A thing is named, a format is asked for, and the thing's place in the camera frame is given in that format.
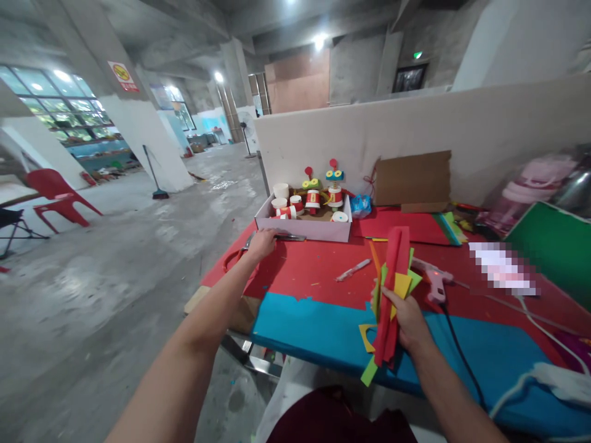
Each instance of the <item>pink bottle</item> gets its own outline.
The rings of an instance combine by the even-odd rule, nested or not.
[[[548,201],[562,180],[576,166],[570,156],[541,157],[529,162],[521,175],[510,182],[484,222],[501,234],[507,234],[532,203]]]

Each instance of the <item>red plastic chair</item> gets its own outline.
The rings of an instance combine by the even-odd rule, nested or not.
[[[58,214],[66,218],[72,223],[77,223],[85,228],[90,226],[90,223],[84,219],[80,213],[74,209],[74,202],[80,202],[88,208],[92,209],[99,215],[102,215],[98,209],[88,203],[80,194],[71,188],[71,186],[63,179],[62,175],[54,169],[38,169],[29,172],[26,175],[26,181],[39,194],[48,200],[56,200],[44,205],[37,205],[33,210],[37,216],[51,228],[53,232],[59,234],[51,223],[43,216],[43,213],[48,210],[56,211]]]

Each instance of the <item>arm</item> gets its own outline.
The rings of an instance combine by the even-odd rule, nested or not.
[[[417,301],[403,300],[384,287],[382,293],[396,306],[400,343],[411,356],[421,388],[449,442],[509,443],[437,348]]]
[[[181,323],[140,382],[108,443],[194,441],[215,353],[249,277],[275,248],[275,234],[259,231],[249,251]]]

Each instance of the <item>standing fan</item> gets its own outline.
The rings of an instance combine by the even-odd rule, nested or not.
[[[244,141],[246,142],[246,149],[248,150],[248,155],[245,158],[254,158],[257,155],[251,154],[250,146],[248,146],[248,137],[251,137],[252,134],[254,134],[254,122],[252,116],[248,112],[240,111],[238,113],[238,120],[240,121],[242,134],[244,135]]]

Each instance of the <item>blue plastic bag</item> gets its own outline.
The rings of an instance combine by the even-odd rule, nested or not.
[[[358,195],[351,200],[351,214],[353,218],[365,218],[371,214],[371,197]]]

